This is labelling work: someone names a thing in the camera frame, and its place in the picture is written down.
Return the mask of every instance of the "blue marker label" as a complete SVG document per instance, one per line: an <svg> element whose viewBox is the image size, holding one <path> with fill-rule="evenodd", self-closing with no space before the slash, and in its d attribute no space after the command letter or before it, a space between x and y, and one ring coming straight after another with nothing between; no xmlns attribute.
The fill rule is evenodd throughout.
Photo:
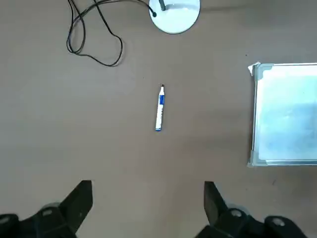
<svg viewBox="0 0 317 238"><path fill-rule="evenodd" d="M164 95L160 95L159 97L159 104L164 105Z"/></svg>

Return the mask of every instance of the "marker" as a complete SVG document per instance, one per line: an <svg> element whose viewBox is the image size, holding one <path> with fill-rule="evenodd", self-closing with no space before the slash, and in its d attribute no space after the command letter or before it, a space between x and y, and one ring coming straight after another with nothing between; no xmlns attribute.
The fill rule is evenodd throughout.
<svg viewBox="0 0 317 238"><path fill-rule="evenodd" d="M160 92L158 94L158 113L157 113L157 123L155 125L156 131L160 131L162 129L164 100L165 100L164 84L162 84L160 87Z"/></svg>

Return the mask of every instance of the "table surface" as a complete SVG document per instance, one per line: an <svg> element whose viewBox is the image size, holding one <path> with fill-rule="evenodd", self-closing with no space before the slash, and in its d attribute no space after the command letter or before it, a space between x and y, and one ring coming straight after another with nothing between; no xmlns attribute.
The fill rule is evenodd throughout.
<svg viewBox="0 0 317 238"><path fill-rule="evenodd" d="M77 1L81 9L91 4ZM207 223L203 183L213 180L257 219L283 215L317 237L315 167L246 167L247 67L316 62L316 7L313 0L203 0L193 28L167 35L141 5L106 4L125 46L120 66L106 68L66 51L66 0L3 0L0 213L26 218L92 179L94 207L79 237L192 238ZM96 10L86 22L85 52L110 62L118 42Z"/></svg>

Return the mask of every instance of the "white round base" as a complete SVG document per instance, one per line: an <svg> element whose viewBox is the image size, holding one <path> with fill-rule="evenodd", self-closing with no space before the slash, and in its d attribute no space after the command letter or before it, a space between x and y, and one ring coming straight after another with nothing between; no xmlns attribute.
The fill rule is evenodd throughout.
<svg viewBox="0 0 317 238"><path fill-rule="evenodd" d="M187 31L196 22L200 11L200 0L164 0L162 11L159 0L150 0L149 5L157 16L151 19L155 26L169 34Z"/></svg>

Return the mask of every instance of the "wire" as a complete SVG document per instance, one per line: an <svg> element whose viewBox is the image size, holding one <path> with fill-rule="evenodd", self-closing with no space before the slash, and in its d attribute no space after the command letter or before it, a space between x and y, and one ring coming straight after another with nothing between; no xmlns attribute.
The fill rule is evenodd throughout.
<svg viewBox="0 0 317 238"><path fill-rule="evenodd" d="M101 4L106 4L106 3L110 3L110 2L117 2L117 1L120 1L120 0L100 0L100 1L97 1L97 0L93 0L94 3L92 5L90 5L88 8L86 8L85 10L83 10L82 12L80 12L80 10L78 9L76 3L74 2L74 0L67 0L68 1L68 4L70 6L70 10L71 10L71 24L70 24L70 27L69 27L69 30L68 30L68 36L67 36L67 40L66 40L66 47L67 47L67 50L68 52L70 52L71 54L74 54L74 55L77 55L77 56L84 56L84 57L89 57L91 59L93 59L94 61L104 65L104 66L108 66L108 67L114 67L117 65L117 63L119 62L119 60L121 59L122 57L122 51L123 51L123 42L122 42L122 39L117 36L116 34L114 34L107 21L105 20L105 17L104 15L102 14L100 8L99 8L99 5ZM145 3L144 1L142 0L136 0L142 4L144 4L149 10L150 12L152 13L153 17L156 17L157 14L153 11L153 9L147 4ZM88 55L88 54L82 54L82 50L84 49L84 46L85 46L85 42L86 42L86 25L85 25L85 21L84 21L84 16L90 12L92 9L94 8L97 8L97 11L100 15L100 18L102 19L102 21L104 22L106 28L108 29L108 32L114 36L115 38L117 38L120 42L120 52L119 52L119 55L118 57L116 58L116 60L113 62L113 63L110 63L110 64L107 64L107 63L104 63L100 60L98 60L97 58L95 58L94 56L92 55ZM72 46L72 41L71 41L71 37L72 37L72 34L73 34L73 30L74 28L77 26L78 22L81 22L82 26L83 26L83 38L81 40L81 44L80 46L77 48L77 49L74 49L73 46Z"/></svg>

